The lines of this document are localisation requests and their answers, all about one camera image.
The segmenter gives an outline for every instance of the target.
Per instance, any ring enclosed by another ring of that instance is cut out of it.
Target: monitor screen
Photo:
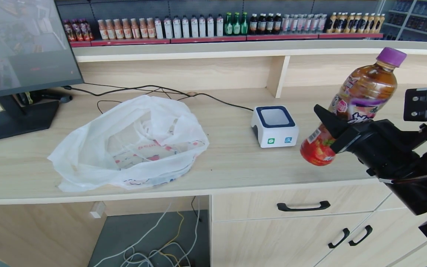
[[[77,83],[54,0],[0,0],[0,96]]]

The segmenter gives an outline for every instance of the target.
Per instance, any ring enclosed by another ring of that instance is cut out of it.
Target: monitor stand
[[[21,107],[13,96],[0,96],[0,139],[48,129],[59,107],[58,101]]]

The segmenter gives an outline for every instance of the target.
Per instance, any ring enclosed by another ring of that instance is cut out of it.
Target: computer monitor
[[[58,101],[12,96],[83,83],[54,0],[0,0],[0,139],[50,127]]]

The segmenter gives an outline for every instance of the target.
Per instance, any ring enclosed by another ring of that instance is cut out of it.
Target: green glass bottle
[[[243,13],[243,17],[242,17],[242,28],[240,30],[240,33],[242,35],[247,35],[248,34],[248,22],[247,22],[247,18],[246,18],[247,12]]]
[[[225,20],[226,20],[224,23],[225,35],[232,35],[234,26],[232,25],[232,14],[230,12],[227,12],[227,18]]]
[[[240,34],[240,29],[242,26],[240,26],[240,13],[235,12],[235,19],[234,19],[234,35]]]

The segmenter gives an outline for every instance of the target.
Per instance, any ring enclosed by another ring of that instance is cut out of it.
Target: floor
[[[185,252],[188,252],[195,238],[196,216],[193,211],[181,211],[181,214],[185,219],[176,241]],[[117,254],[137,242],[150,228],[156,225],[161,215],[162,213],[151,213],[108,217],[88,267],[95,266],[103,258]],[[197,241],[188,257],[192,266],[208,267],[210,265],[208,211],[200,211],[200,218],[202,222],[198,225]],[[136,251],[149,254],[151,250],[161,248],[176,236],[181,219],[176,212],[166,213],[159,225],[139,245],[136,245]],[[163,252],[173,254],[177,259],[183,256],[180,249],[174,245],[167,247]],[[118,267],[123,261],[123,256],[119,255],[103,261],[98,267]],[[172,267],[172,264],[159,254],[152,257],[152,262],[156,267]],[[187,266],[183,261],[181,263],[181,266]]]

